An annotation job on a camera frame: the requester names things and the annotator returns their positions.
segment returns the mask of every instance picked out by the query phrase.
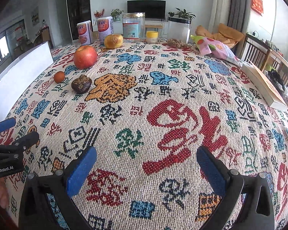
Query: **black lid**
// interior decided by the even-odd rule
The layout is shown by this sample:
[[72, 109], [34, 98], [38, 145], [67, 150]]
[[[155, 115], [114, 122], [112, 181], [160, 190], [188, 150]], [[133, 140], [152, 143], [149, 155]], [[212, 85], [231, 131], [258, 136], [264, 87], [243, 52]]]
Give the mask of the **black lid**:
[[191, 21], [187, 19], [182, 19], [182, 18], [176, 18], [176, 17], [169, 17], [169, 21], [171, 22], [179, 22], [179, 23], [184, 23], [184, 24], [190, 24]]

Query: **dark cabinet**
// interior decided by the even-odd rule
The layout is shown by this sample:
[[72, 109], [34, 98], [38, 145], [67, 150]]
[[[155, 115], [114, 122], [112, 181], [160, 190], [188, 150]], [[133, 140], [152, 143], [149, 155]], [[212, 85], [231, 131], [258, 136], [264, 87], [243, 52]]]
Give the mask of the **dark cabinet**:
[[73, 40], [77, 40], [77, 24], [91, 20], [90, 0], [67, 0], [67, 11], [71, 37]]

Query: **black tv screen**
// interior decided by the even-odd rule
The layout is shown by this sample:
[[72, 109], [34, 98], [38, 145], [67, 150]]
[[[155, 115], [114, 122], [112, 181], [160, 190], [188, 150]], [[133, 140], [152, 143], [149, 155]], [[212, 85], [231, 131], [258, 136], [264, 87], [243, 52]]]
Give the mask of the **black tv screen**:
[[165, 19], [165, 1], [160, 0], [127, 1], [127, 13], [145, 13], [146, 18]]

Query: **snack bag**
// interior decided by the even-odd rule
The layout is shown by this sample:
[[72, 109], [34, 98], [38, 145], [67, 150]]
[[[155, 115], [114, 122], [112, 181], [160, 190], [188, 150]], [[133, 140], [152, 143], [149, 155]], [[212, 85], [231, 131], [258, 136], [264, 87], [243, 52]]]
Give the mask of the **snack bag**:
[[239, 59], [234, 55], [231, 49], [222, 42], [196, 35], [191, 35], [191, 39], [194, 40], [202, 55], [211, 53], [215, 58], [227, 60], [242, 67], [242, 63]]

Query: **white can lid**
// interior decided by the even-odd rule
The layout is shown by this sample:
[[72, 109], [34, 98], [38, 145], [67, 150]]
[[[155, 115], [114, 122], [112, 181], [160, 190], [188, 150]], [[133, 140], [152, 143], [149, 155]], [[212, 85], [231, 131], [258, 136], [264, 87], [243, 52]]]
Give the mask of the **white can lid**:
[[78, 25], [82, 25], [82, 24], [86, 24], [86, 23], [88, 23], [88, 22], [91, 22], [91, 21], [80, 22], [80, 23], [77, 24], [77, 26], [78, 26]]
[[101, 20], [105, 20], [105, 19], [111, 19], [111, 16], [107, 16], [107, 17], [102, 17], [102, 18], [98, 18], [97, 21], [101, 21]]

